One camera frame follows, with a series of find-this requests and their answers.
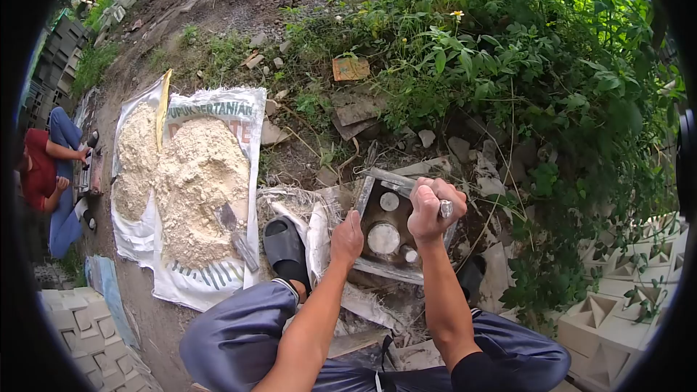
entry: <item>sand mixture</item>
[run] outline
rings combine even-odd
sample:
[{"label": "sand mixture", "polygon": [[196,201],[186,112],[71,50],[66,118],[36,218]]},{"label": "sand mixture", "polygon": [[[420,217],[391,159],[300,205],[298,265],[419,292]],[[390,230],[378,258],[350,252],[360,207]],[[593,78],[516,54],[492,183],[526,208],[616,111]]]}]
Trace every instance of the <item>sand mixture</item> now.
[{"label": "sand mixture", "polygon": [[155,108],[150,104],[140,103],[126,119],[118,136],[118,161],[122,170],[114,183],[117,211],[138,221],[148,204],[158,163]]},{"label": "sand mixture", "polygon": [[230,203],[238,226],[246,224],[249,160],[222,120],[191,119],[181,126],[162,149],[155,191],[166,259],[200,269],[238,257],[231,233],[220,227],[213,210]]}]

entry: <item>weed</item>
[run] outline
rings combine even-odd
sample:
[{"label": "weed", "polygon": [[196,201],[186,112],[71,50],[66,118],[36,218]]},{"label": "weed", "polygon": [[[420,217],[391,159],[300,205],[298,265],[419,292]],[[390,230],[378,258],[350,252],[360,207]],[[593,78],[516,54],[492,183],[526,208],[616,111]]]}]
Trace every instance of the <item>weed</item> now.
[{"label": "weed", "polygon": [[116,43],[107,43],[100,48],[89,46],[82,51],[82,58],[77,63],[75,80],[70,86],[70,95],[79,99],[83,93],[104,79],[104,71],[111,65],[118,54]]}]

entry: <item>metal scraper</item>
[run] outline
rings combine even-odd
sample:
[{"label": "metal scraper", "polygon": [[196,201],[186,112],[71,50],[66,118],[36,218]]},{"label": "metal scraper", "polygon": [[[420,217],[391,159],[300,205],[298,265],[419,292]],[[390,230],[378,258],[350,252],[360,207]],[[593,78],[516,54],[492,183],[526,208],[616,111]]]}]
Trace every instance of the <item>metal scraper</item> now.
[{"label": "metal scraper", "polygon": [[237,228],[237,217],[230,207],[230,204],[225,203],[221,207],[216,207],[213,214],[215,214],[215,218],[222,227],[232,232],[232,245],[235,246],[237,253],[242,256],[249,270],[251,272],[256,272],[257,269],[259,269],[257,257],[252,249],[249,248],[247,240],[240,236]]}]

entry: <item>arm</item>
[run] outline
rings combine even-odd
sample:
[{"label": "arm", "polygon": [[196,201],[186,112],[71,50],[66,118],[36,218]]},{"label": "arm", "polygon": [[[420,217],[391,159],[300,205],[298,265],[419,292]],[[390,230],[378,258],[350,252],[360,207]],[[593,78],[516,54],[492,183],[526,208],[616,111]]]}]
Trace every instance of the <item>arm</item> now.
[{"label": "arm", "polygon": [[309,391],[329,353],[349,269],[363,248],[360,216],[350,211],[332,233],[327,271],[278,344],[276,362],[253,391]]},{"label": "arm", "polygon": [[89,150],[89,147],[85,146],[78,152],[53,143],[51,140],[46,141],[46,153],[54,159],[68,159],[85,163],[85,158]]},{"label": "arm", "polygon": [[46,213],[53,213],[58,206],[58,201],[61,199],[61,194],[68,188],[70,181],[65,177],[56,176],[56,189],[53,191],[50,197],[44,197],[43,211]]},{"label": "arm", "polygon": [[[448,219],[439,217],[440,199],[452,201],[453,214]],[[450,372],[464,357],[482,351],[475,343],[470,309],[443,244],[448,226],[467,211],[465,199],[444,180],[422,177],[411,192],[414,212],[408,221],[423,261],[426,324]]]}]

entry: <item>forearm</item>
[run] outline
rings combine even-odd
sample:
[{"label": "forearm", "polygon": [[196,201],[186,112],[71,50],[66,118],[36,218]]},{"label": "forearm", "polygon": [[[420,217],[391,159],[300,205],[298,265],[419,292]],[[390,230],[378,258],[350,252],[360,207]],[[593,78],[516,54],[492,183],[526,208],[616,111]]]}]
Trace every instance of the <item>forearm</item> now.
[{"label": "forearm", "polygon": [[442,238],[419,247],[423,260],[426,324],[448,370],[470,353],[481,351],[474,342],[472,315]]},{"label": "forearm", "polygon": [[334,336],[349,268],[331,262],[278,344],[276,362],[256,391],[309,391]]}]

